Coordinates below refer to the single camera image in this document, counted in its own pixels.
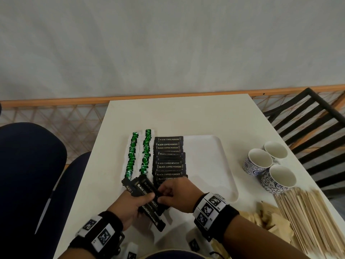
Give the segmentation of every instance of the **person's left hand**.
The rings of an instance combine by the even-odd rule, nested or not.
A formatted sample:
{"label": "person's left hand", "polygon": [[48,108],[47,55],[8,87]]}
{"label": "person's left hand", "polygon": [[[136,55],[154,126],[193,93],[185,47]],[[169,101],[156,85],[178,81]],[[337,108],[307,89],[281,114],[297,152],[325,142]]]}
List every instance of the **person's left hand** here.
{"label": "person's left hand", "polygon": [[152,201],[154,193],[144,196],[134,197],[130,192],[125,190],[119,198],[107,209],[114,213],[123,224],[123,231],[127,230],[133,220],[138,217],[138,208]]}

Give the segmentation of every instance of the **hand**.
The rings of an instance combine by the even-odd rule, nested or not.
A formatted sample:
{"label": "hand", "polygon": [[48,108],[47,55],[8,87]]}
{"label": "hand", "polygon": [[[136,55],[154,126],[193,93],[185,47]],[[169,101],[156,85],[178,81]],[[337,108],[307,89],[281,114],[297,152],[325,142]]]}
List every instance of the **hand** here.
{"label": "hand", "polygon": [[130,192],[125,190],[119,198],[107,209],[114,213],[123,224],[123,231],[127,230],[134,219],[138,217],[138,208],[152,201],[154,193],[144,196],[134,197]]}
{"label": "hand", "polygon": [[204,194],[185,176],[164,181],[158,191],[164,195],[158,198],[158,203],[184,213],[192,213],[195,203]]}

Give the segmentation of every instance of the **table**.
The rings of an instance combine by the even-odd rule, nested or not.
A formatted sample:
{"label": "table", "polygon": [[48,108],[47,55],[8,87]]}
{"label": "table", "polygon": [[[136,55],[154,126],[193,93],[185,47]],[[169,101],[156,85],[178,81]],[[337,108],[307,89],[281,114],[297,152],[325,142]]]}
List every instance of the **table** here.
{"label": "table", "polygon": [[[132,131],[146,128],[154,129],[158,136],[218,136],[239,192],[238,201],[231,205],[248,212],[256,211],[261,200],[276,205],[273,195],[261,187],[257,178],[242,170],[242,163],[250,149],[261,148],[266,141],[285,143],[247,94],[111,101],[54,258],[66,250],[84,222],[104,211],[119,196],[128,136]],[[282,165],[295,173],[298,187],[318,188],[290,150]],[[345,222],[324,198],[345,233]],[[131,226],[124,232],[124,243],[130,239],[140,244],[139,257],[163,248],[188,249],[184,238],[171,240],[175,230],[165,233],[165,238],[157,242],[152,233],[146,234],[146,225]],[[188,225],[181,222],[179,227]]]}

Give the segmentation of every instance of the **black wristband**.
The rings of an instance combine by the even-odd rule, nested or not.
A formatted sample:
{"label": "black wristband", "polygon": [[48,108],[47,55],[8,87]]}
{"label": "black wristband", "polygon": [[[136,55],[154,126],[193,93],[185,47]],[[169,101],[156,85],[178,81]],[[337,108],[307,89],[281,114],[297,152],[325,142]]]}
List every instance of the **black wristband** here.
{"label": "black wristband", "polygon": [[194,222],[203,236],[208,241],[214,238],[220,243],[232,219],[239,215],[222,196],[212,193],[200,197],[193,210]]}
{"label": "black wristband", "polygon": [[120,253],[119,245],[125,237],[122,230],[121,220],[114,213],[104,211],[89,220],[78,231],[78,235],[68,248],[82,248],[92,253],[97,259],[108,259]]}

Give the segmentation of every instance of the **paper cup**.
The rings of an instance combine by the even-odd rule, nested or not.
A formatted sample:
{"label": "paper cup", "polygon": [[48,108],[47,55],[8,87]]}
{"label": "paper cup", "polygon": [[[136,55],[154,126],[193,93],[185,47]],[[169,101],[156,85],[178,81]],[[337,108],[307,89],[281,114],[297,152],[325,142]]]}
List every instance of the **paper cup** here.
{"label": "paper cup", "polygon": [[272,157],[262,149],[252,149],[249,151],[243,163],[243,170],[249,175],[259,175],[271,167]]}
{"label": "paper cup", "polygon": [[268,152],[273,160],[281,160],[287,157],[287,149],[285,146],[277,142],[266,142],[262,149]]}
{"label": "paper cup", "polygon": [[287,167],[274,164],[261,178],[261,185],[266,191],[275,194],[282,193],[296,185],[295,174]]}

